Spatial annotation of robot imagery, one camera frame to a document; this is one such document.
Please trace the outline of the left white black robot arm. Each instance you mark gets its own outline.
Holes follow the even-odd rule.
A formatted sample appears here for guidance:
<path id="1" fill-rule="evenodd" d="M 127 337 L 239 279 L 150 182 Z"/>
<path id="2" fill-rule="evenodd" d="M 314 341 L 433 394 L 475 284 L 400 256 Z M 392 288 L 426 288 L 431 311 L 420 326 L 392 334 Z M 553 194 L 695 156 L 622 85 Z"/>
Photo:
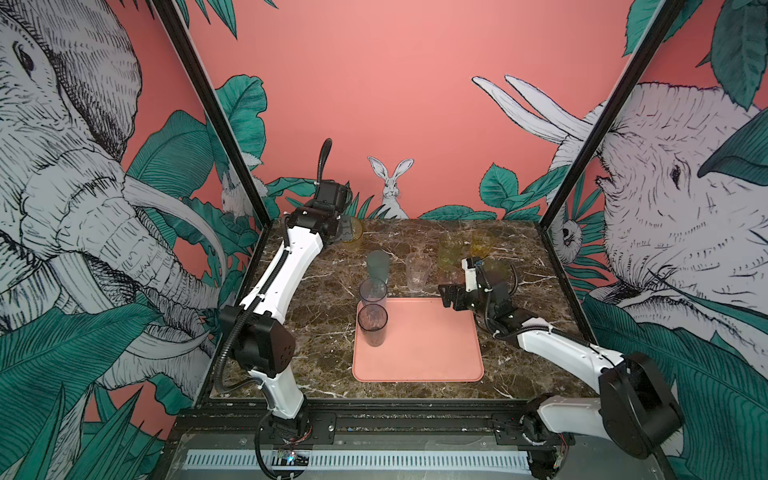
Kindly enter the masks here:
<path id="1" fill-rule="evenodd" d="M 282 217 L 282 242 L 264 275 L 238 305 L 220 312 L 224 343 L 213 369 L 218 393 L 255 384 L 272 416 L 300 416 L 304 394 L 291 370 L 296 340 L 285 327 L 286 314 L 309 266 L 342 236 L 350 201 L 349 186 L 320 180 L 309 201 Z"/>

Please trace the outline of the dark smoky tumbler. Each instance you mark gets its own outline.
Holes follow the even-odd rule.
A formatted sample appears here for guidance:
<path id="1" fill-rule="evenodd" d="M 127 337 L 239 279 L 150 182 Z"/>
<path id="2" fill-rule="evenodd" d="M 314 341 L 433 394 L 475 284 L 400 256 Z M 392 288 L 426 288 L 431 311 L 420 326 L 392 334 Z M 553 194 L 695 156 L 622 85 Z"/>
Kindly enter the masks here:
<path id="1" fill-rule="evenodd" d="M 358 312 L 357 324 L 364 342 L 379 347 L 386 339 L 387 310 L 379 304 L 364 305 Z"/>

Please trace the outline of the blue-grey clear tumbler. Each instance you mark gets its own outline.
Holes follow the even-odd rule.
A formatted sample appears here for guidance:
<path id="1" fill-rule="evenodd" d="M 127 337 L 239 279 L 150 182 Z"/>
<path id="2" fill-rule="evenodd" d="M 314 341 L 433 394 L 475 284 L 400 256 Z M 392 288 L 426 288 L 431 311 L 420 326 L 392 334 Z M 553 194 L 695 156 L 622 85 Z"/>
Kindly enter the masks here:
<path id="1" fill-rule="evenodd" d="M 368 278 L 360 284 L 358 294 L 363 306 L 379 305 L 384 307 L 388 298 L 388 286 L 378 278 Z"/>

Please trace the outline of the pink plastic tray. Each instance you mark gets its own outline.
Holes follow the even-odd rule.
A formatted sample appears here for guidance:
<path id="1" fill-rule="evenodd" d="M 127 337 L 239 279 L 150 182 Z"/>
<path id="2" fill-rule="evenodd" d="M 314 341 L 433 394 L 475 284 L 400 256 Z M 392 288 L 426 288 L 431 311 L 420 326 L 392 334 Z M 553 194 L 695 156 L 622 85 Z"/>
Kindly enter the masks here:
<path id="1" fill-rule="evenodd" d="M 355 332 L 352 374 L 360 382 L 477 382 L 484 366 L 473 313 L 438 298 L 390 298 L 384 341 Z"/>

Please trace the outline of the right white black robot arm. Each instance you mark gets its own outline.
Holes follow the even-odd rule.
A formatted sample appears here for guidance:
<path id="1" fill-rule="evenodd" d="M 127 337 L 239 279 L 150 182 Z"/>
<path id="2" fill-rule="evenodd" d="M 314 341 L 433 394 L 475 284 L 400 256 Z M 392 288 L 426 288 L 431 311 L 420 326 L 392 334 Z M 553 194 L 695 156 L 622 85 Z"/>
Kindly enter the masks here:
<path id="1" fill-rule="evenodd" d="M 438 287 L 444 307 L 471 311 L 494 339 L 535 354 L 568 371 L 593 398 L 542 395 L 520 420 L 524 438 L 542 445 L 560 434 L 612 441 L 645 459 L 684 425 L 682 408 L 657 364 L 647 355 L 625 354 L 578 339 L 515 305 L 504 282 L 491 284 L 482 269 L 467 271 L 462 284 Z"/>

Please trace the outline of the amber yellow tumbler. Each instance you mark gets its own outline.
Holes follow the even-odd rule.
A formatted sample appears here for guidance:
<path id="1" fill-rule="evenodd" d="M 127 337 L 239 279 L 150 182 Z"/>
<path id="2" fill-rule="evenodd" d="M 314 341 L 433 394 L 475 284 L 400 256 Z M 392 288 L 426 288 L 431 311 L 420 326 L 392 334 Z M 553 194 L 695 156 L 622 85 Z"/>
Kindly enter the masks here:
<path id="1" fill-rule="evenodd" d="M 357 242 L 362 237 L 363 225 L 357 217 L 344 215 L 340 226 L 342 227 L 340 239 L 343 243 Z"/>

